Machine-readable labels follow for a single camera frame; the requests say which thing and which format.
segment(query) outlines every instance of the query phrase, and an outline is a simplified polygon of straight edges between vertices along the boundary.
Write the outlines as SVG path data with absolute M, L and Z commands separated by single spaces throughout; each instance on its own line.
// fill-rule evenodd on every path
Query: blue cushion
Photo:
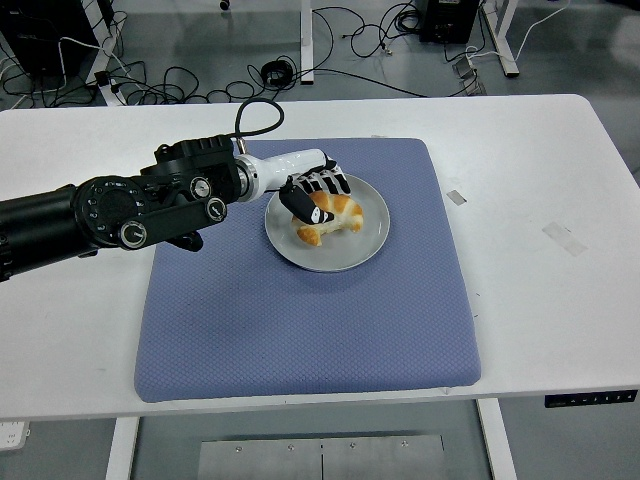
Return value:
M 270 195 L 229 205 L 198 253 L 158 245 L 135 387 L 146 402 L 412 390 L 480 378 L 473 319 L 429 153 L 414 139 L 251 141 L 252 155 L 320 148 L 378 190 L 391 230 L 340 273 L 281 257 Z

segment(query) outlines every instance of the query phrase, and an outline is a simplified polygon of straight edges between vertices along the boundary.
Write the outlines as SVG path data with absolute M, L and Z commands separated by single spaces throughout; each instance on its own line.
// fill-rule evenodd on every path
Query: ceramic plate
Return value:
M 373 257 L 389 234 L 389 209 L 378 191 L 367 182 L 346 175 L 351 197 L 362 206 L 364 225 L 358 233 L 339 230 L 322 236 L 322 245 L 314 247 L 298 238 L 291 225 L 291 212 L 276 193 L 265 213 L 267 236 L 287 260 L 314 272 L 340 272 Z

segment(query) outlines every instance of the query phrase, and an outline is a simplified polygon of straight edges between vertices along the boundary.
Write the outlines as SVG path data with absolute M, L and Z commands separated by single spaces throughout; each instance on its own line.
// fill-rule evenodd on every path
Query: black box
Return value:
M 0 31 L 20 66 L 32 75 L 60 75 L 58 43 L 62 37 L 98 46 L 81 0 L 0 0 Z M 65 73 L 78 73 L 95 49 L 60 42 Z
M 467 43 L 480 0 L 422 0 L 421 42 Z

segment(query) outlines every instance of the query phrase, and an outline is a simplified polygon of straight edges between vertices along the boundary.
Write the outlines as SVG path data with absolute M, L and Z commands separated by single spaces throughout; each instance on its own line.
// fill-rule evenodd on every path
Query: power strip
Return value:
M 29 436 L 29 422 L 0 422 L 0 451 L 17 450 Z

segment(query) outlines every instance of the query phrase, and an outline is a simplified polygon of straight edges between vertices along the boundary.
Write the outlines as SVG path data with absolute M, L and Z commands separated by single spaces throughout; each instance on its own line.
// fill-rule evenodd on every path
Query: croissant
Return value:
M 334 195 L 321 190 L 309 194 L 309 198 L 321 210 L 333 213 L 335 218 L 330 222 L 307 225 L 294 216 L 291 224 L 303 242 L 319 247 L 322 245 L 320 237 L 325 233 L 347 228 L 352 232 L 359 232 L 362 228 L 364 223 L 362 207 L 350 196 Z

